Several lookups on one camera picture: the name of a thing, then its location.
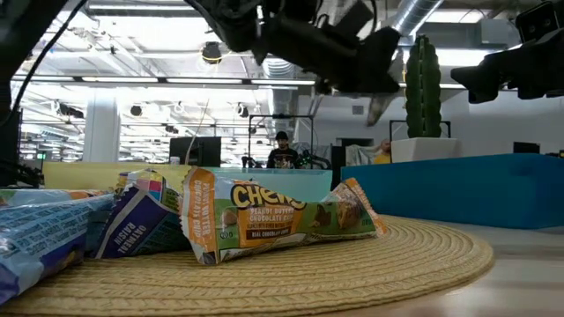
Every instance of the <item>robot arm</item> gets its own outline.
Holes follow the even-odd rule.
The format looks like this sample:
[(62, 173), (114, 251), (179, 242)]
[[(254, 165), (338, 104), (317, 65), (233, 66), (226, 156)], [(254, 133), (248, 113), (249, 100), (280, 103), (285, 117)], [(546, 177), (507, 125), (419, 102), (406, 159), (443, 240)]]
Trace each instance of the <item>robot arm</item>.
[[(80, 0), (71, 15), (84, 5), (86, 0)], [(19, 90), (18, 97), (11, 105), (10, 81), (19, 66), (27, 59), (33, 47), (48, 29), (67, 0), (18, 0), (0, 2), (0, 128), (13, 120), (18, 111), (19, 102), (23, 97), (29, 81), (27, 80)], [(51, 40), (54, 44), (64, 30)], [(38, 57), (37, 63), (30, 70), (30, 77), (34, 74), (39, 63), (47, 54), (47, 49)]]
[(487, 55), (479, 66), (450, 76), (469, 91), (471, 103), (495, 100), (516, 88), (522, 100), (564, 96), (564, 1), (542, 2), (517, 16), (522, 46)]
[[(233, 51), (251, 50), (259, 64), (272, 54), (318, 75), (318, 92), (399, 90), (388, 69), (400, 34), (387, 27), (361, 41), (356, 34), (374, 18), (361, 1), (336, 26), (317, 17), (318, 0), (184, 1)], [(264, 16), (260, 21), (259, 5)]]

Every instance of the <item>computer monitor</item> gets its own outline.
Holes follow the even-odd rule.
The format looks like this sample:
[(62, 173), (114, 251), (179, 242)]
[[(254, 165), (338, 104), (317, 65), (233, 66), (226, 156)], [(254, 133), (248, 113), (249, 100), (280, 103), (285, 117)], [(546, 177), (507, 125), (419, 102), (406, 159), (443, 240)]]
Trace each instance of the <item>computer monitor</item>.
[[(7, 113), (0, 111), (0, 118), (4, 118)], [(0, 187), (16, 184), (16, 178), (12, 173), (13, 166), (19, 161), (19, 124), (21, 113), (16, 113), (10, 121), (0, 127)]]
[[(184, 164), (191, 142), (191, 137), (171, 138), (169, 156), (180, 158), (180, 163)], [(221, 137), (197, 137), (190, 150), (188, 164), (192, 166), (221, 167)]]
[(540, 153), (540, 144), (513, 142), (514, 153)]

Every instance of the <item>cactus plant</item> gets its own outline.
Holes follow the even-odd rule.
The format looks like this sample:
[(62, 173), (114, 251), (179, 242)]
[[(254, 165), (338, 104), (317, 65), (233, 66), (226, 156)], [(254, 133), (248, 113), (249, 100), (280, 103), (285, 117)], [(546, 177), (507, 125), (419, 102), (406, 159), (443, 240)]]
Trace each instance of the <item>cactus plant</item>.
[(410, 50), (405, 73), (408, 137), (441, 136), (441, 70), (434, 46), (420, 35)]

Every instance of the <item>yellow wall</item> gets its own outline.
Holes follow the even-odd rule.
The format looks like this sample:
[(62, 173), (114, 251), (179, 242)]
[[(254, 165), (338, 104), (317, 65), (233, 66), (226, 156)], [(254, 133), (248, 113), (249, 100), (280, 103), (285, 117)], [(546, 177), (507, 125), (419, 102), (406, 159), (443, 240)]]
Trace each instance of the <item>yellow wall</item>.
[(182, 192), (182, 181), (190, 166), (150, 165), (143, 163), (62, 163), (45, 162), (45, 188), (102, 189), (114, 188), (119, 174), (151, 168), (163, 175), (168, 184)]

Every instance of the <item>black t-shirt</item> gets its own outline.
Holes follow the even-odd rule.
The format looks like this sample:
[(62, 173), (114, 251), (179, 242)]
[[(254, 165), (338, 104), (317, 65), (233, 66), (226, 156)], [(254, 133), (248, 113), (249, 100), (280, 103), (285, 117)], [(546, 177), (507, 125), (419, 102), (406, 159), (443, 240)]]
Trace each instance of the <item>black t-shirt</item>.
[(290, 148), (272, 150), (266, 168), (295, 168), (298, 152)]

